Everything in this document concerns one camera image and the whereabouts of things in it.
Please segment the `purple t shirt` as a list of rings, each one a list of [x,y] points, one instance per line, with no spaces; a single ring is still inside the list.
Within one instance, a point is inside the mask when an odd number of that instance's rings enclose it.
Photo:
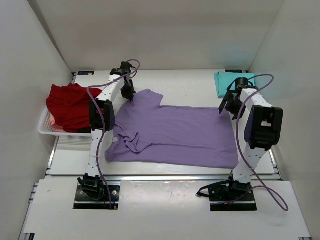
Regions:
[[[143,162],[234,169],[238,151],[230,115],[218,108],[161,105],[150,89],[135,94],[115,117],[108,162]]]

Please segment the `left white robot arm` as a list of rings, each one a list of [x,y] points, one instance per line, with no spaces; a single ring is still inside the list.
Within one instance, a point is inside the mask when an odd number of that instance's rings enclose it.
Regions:
[[[89,96],[89,125],[91,129],[91,148],[87,171],[78,179],[82,191],[95,201],[112,202],[110,187],[102,172],[100,158],[104,156],[101,147],[105,135],[111,132],[116,123],[114,100],[118,93],[126,100],[132,101],[136,93],[133,77],[137,74],[141,63],[129,59],[123,61],[120,67],[113,68],[109,73],[108,82],[101,85],[91,85],[86,88]]]

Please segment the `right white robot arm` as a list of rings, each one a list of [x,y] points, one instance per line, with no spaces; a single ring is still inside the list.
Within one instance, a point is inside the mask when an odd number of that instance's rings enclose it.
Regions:
[[[233,115],[236,121],[236,145],[240,153],[238,165],[231,171],[224,195],[229,200],[236,200],[250,191],[252,175],[261,158],[280,141],[284,111],[280,107],[269,104],[260,94],[260,89],[254,86],[248,78],[238,77],[235,85],[227,87],[218,110],[224,110]],[[241,150],[239,141],[239,123],[245,110],[249,116],[244,129],[245,149]]]

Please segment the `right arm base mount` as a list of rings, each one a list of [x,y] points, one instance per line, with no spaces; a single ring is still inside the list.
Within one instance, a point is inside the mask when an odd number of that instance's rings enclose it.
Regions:
[[[201,187],[197,197],[209,198],[211,212],[257,211],[255,196],[250,183],[240,183],[232,176],[227,180]]]

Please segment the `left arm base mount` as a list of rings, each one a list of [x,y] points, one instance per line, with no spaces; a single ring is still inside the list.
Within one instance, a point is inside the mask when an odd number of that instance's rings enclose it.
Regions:
[[[84,184],[79,177],[73,209],[76,210],[118,210],[121,185],[109,185],[109,192],[102,180]]]

